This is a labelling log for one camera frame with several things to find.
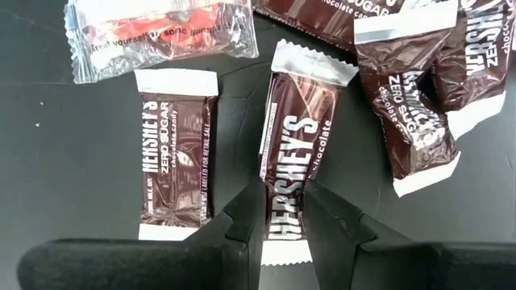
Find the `clear plastic wrapper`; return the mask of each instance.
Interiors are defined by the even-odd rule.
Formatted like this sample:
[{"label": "clear plastic wrapper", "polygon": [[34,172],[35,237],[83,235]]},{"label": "clear plastic wrapper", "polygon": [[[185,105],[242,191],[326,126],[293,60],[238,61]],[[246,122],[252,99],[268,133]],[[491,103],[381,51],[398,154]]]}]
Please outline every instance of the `clear plastic wrapper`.
[{"label": "clear plastic wrapper", "polygon": [[166,60],[258,57],[250,0],[69,0],[64,20],[78,84]]}]

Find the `candy bar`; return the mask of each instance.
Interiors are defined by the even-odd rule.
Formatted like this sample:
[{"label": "candy bar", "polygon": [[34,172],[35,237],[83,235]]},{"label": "candy bar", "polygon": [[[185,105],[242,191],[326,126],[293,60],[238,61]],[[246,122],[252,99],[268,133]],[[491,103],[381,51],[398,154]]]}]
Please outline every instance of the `candy bar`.
[{"label": "candy bar", "polygon": [[355,51],[353,20],[382,16],[421,6],[421,0],[256,0],[256,12]]},{"label": "candy bar", "polygon": [[183,240],[211,218],[210,135],[215,72],[137,70],[144,101],[144,204],[139,239]]},{"label": "candy bar", "polygon": [[262,264],[311,260],[302,192],[315,178],[335,118],[339,92],[357,68],[282,40],[272,64],[260,146],[267,220]]},{"label": "candy bar", "polygon": [[446,115],[417,87],[456,25],[456,11],[457,2],[448,1],[355,21],[360,79],[381,120],[399,196],[448,178],[459,160]]},{"label": "candy bar", "polygon": [[513,29],[511,1],[460,2],[457,26],[433,72],[440,105],[456,139],[500,113]]}]

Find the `clear plastic bag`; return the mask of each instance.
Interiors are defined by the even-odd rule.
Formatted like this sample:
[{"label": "clear plastic bag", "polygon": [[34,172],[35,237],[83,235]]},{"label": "clear plastic bag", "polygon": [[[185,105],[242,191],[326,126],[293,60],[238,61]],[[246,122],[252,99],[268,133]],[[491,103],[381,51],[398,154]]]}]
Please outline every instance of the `clear plastic bag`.
[{"label": "clear plastic bag", "polygon": [[250,0],[69,0],[64,20],[78,84],[166,60],[258,57]]}]

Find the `brown candy wrapper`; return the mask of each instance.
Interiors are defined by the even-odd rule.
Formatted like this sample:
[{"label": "brown candy wrapper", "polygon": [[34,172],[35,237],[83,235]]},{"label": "brown candy wrapper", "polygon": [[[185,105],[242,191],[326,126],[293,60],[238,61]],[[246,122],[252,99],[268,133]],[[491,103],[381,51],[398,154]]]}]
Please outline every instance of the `brown candy wrapper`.
[{"label": "brown candy wrapper", "polygon": [[302,193],[327,146],[340,90],[357,68],[282,40],[272,64],[260,177],[267,221],[262,264],[311,261],[302,222]]},{"label": "brown candy wrapper", "polygon": [[181,241],[210,213],[210,135],[215,72],[135,71],[142,113],[144,205],[139,239]]},{"label": "brown candy wrapper", "polygon": [[440,105],[456,139],[500,113],[513,29],[512,2],[460,2],[456,28],[433,68]]},{"label": "brown candy wrapper", "polygon": [[256,0],[254,10],[350,52],[353,21],[422,5],[419,0]]},{"label": "brown candy wrapper", "polygon": [[360,78],[382,122],[399,196],[448,178],[459,160],[446,115],[417,88],[452,32],[456,11],[457,2],[447,1],[355,21]]}]

